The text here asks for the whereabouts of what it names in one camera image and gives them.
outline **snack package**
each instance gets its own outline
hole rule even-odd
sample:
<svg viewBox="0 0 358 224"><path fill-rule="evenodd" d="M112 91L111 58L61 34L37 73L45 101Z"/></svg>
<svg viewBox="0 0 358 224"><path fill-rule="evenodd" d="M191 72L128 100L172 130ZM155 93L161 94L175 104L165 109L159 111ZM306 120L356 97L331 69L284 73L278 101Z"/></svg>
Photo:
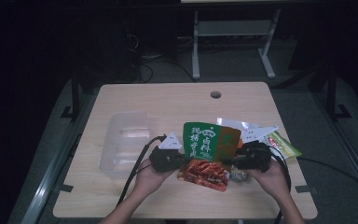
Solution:
<svg viewBox="0 0 358 224"><path fill-rule="evenodd" d="M224 166L220 161L235 157L240 136L240 130L225 126L185 123L184 150L193 160L179 169L178 179L225 191L231 165Z"/></svg>
<svg viewBox="0 0 358 224"><path fill-rule="evenodd" d="M277 150L279 150L285 160L293 156L298 157L302 155L302 153L297 148L293 147L289 143L289 141L281 137L281 135L277 131L265 136L264 141L267 145L275 147ZM277 155L275 150L271 150L271 151L272 153Z"/></svg>

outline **wooden table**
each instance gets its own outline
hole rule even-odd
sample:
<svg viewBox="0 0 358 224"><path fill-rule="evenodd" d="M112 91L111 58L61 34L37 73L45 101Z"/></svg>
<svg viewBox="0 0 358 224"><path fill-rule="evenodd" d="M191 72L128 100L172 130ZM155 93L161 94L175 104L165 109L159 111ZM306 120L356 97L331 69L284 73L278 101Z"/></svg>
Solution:
<svg viewBox="0 0 358 224"><path fill-rule="evenodd" d="M221 92L219 99L212 91ZM182 141L188 121L216 123L217 118L236 119L262 126L278 125L288 139L269 87L251 83L128 84L101 87L83 132L53 214L56 217L105 217L118 201L124 182L114 181L99 168L109 120L117 113L143 110L151 120L151 138L175 132ZM289 159L292 195L304 218L317 216L308 192L297 193L295 186L307 185L296 159ZM170 176L135 211L135 218L275 218L279 207L251 178L230 181L226 192L197 186Z"/></svg>

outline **metal stand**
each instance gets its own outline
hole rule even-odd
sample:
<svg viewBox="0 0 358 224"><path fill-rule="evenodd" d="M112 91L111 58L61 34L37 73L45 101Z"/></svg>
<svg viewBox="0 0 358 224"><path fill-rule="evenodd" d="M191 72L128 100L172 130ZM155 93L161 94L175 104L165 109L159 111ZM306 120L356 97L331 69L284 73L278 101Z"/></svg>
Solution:
<svg viewBox="0 0 358 224"><path fill-rule="evenodd" d="M200 62L198 52L199 36L218 36L218 35L265 35L266 44L259 49L260 59L266 69L269 78L275 78L275 73L267 56L272 37L275 33L278 18L281 13L276 9L272 20L265 21L199 21L199 12L194 14L194 37L193 37L193 78L200 79Z"/></svg>
<svg viewBox="0 0 358 224"><path fill-rule="evenodd" d="M76 72L72 74L71 85L72 85L72 113L69 113L69 111L71 110L71 106L67 106L62 112L61 118L71 119L71 121L73 122L76 120L80 110L79 85L76 77Z"/></svg>
<svg viewBox="0 0 358 224"><path fill-rule="evenodd" d="M338 108L341 110L341 113L336 113L336 86L337 73L334 66L332 66L327 80L327 113L332 120L351 118L351 114L348 112L345 105L338 105Z"/></svg>

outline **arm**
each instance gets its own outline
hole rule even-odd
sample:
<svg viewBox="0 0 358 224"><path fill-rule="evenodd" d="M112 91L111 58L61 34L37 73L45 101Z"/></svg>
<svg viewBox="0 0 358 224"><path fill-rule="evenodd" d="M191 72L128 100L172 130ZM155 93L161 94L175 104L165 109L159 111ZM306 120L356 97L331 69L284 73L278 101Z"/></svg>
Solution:
<svg viewBox="0 0 358 224"><path fill-rule="evenodd" d="M293 201L292 195L290 195L279 163L272 160L271 167L265 173L261 173L258 170L246 170L245 172L253 177L260 184L261 188L275 199L281 208L286 223L305 223L295 201Z"/></svg>
<svg viewBox="0 0 358 224"><path fill-rule="evenodd" d="M101 224L124 224L132 216L133 212L144 201L147 196L155 192L162 183L170 176L173 171L167 173L157 173L150 165L150 160L147 159L139 165L139 173L136 176L135 186L131 194L124 199L107 217L105 217Z"/></svg>

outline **dark background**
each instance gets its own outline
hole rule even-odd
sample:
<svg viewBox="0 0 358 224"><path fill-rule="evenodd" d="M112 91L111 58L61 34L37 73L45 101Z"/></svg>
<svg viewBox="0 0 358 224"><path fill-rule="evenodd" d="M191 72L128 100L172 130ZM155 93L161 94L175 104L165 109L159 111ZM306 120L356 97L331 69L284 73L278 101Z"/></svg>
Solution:
<svg viewBox="0 0 358 224"><path fill-rule="evenodd" d="M327 55L358 95L358 1L328 2L284 8L275 38L298 40L291 64L295 69ZM136 71L131 63L139 55L127 51L129 29L140 36L145 49L164 46L161 50L173 57L176 35L192 31L192 13L185 11L85 16L61 10L66 7L93 4L0 1L0 223L7 222L50 111L71 75L76 72L84 91L104 83L132 82Z"/></svg>

